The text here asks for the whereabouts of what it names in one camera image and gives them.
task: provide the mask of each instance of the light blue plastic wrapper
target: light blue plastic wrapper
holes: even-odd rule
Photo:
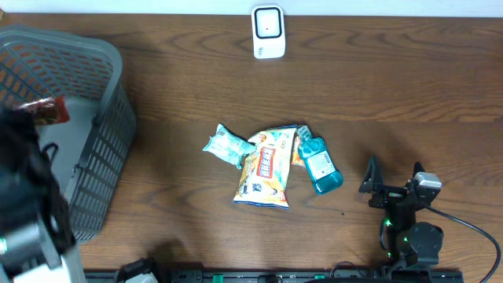
[[[217,127],[215,136],[210,137],[210,142],[203,151],[215,154],[221,160],[236,165],[241,169],[241,160],[244,156],[253,153],[256,146],[232,135],[222,124]]]

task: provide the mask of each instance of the white wall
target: white wall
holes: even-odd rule
[[[1,0],[6,12],[248,15],[278,4],[287,15],[503,17],[503,0]]]

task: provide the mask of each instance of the blue bottle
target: blue bottle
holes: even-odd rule
[[[314,191],[325,194],[342,186],[343,176],[333,164],[323,139],[313,138],[307,126],[297,129],[297,134],[301,140],[299,156],[306,164]]]

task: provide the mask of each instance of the white device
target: white device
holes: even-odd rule
[[[257,6],[251,12],[253,54],[257,59],[285,55],[285,17],[277,5]]]

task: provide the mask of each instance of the white bottle label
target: white bottle label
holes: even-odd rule
[[[333,166],[330,156],[326,151],[309,157],[307,164],[309,165],[311,174],[317,180],[336,171],[336,167]]]

